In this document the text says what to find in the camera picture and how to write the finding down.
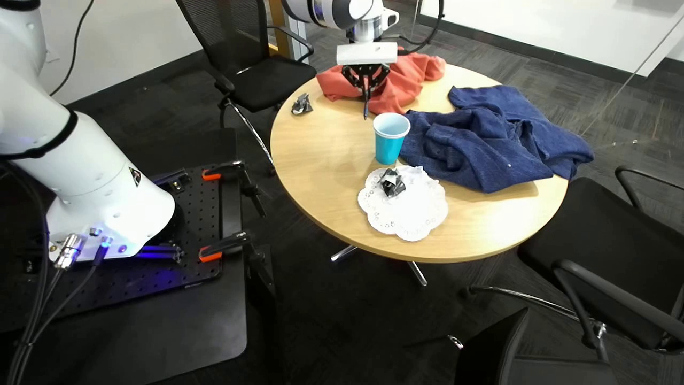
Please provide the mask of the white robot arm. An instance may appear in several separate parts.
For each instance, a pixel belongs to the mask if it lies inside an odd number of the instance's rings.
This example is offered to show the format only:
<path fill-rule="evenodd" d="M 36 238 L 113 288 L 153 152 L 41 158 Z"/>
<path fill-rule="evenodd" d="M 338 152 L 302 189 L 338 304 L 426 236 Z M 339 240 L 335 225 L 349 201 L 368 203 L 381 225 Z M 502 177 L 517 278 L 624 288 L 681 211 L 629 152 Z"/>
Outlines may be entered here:
<path fill-rule="evenodd" d="M 44 56 L 41 0 L 3 0 L 0 158 L 55 195 L 44 215 L 55 268 L 135 256 L 172 223 L 176 200 L 41 86 Z"/>

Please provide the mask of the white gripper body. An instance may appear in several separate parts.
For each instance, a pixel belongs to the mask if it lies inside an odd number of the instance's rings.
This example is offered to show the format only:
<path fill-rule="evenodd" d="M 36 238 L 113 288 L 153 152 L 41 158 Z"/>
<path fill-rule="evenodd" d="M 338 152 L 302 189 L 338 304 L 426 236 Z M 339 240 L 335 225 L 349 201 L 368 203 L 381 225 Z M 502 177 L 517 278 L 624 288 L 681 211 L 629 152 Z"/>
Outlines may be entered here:
<path fill-rule="evenodd" d="M 398 61 L 396 42 L 350 42 L 335 47 L 335 63 L 343 67 L 390 64 Z"/>

